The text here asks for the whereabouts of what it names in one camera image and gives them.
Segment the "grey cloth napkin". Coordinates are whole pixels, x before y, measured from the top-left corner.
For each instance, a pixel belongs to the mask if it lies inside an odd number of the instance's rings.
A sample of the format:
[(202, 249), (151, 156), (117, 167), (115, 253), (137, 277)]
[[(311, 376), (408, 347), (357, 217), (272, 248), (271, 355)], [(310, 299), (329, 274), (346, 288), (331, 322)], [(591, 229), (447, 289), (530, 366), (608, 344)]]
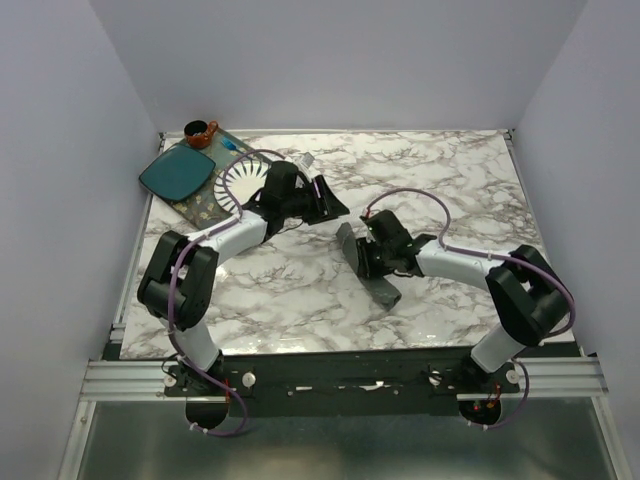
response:
[(393, 273), (382, 260), (381, 248), (366, 237), (357, 238), (349, 223), (336, 232), (342, 255), (372, 300), (386, 311), (402, 298), (401, 292), (386, 279)]

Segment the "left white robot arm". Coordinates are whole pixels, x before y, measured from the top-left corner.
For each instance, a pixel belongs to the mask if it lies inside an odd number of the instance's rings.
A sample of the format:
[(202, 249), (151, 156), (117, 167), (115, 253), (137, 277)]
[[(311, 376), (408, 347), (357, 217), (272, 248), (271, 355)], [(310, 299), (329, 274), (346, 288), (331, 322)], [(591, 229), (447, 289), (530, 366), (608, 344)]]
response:
[(216, 365), (221, 349), (204, 321), (217, 269), (271, 239), (288, 219), (315, 225), (349, 213), (323, 176), (310, 178), (295, 164), (281, 160), (271, 164), (263, 186), (235, 216), (192, 239), (172, 230), (160, 237), (137, 300), (164, 321), (178, 358), (189, 367), (187, 382), (197, 393), (214, 393), (222, 380)]

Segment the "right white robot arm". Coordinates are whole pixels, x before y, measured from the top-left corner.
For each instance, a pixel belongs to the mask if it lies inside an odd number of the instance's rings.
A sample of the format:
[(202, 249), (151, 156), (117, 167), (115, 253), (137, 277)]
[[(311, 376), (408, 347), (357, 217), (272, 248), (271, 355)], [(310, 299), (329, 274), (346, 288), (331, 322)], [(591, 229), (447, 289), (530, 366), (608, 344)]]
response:
[(388, 275), (401, 275), (453, 280), (491, 296), (499, 324), (472, 347), (459, 370), (471, 391), (485, 390), (505, 363), (557, 336), (561, 320), (575, 320), (572, 295), (532, 246), (506, 254), (476, 252), (447, 246), (442, 236), (413, 237), (389, 210), (361, 220), (368, 235), (355, 240), (355, 271), (360, 279), (379, 283), (377, 295), (389, 291)]

